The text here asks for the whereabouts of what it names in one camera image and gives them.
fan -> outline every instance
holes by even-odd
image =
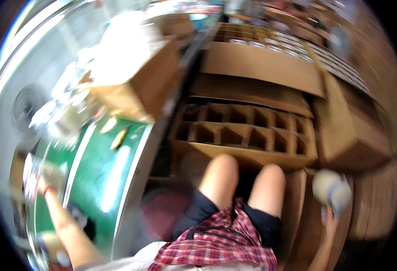
[[[36,84],[25,86],[16,96],[12,105],[14,122],[17,128],[22,132],[30,132],[28,125],[31,118],[46,102],[46,91]]]

box flap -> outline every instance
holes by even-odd
[[[299,90],[259,80],[200,74],[190,89],[190,96],[243,101],[313,117]]]

hand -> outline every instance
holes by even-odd
[[[326,230],[326,236],[332,237],[336,235],[339,219],[332,213],[332,207],[327,206],[326,209],[322,207],[322,225]]]

knee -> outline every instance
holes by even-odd
[[[262,169],[262,173],[267,176],[268,180],[278,182],[284,187],[286,186],[286,176],[280,166],[276,164],[265,165]]]
[[[222,167],[237,169],[236,158],[228,154],[219,154],[212,160],[211,163]]]

white cloth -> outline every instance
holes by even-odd
[[[158,254],[159,249],[166,242],[153,242],[142,248],[135,256],[126,257],[120,260],[112,261],[103,265],[93,266],[85,271],[145,271],[153,263],[153,259]],[[166,265],[163,271],[260,271],[260,266],[252,266],[241,263],[226,263],[220,265],[208,265],[195,267],[191,265]]]

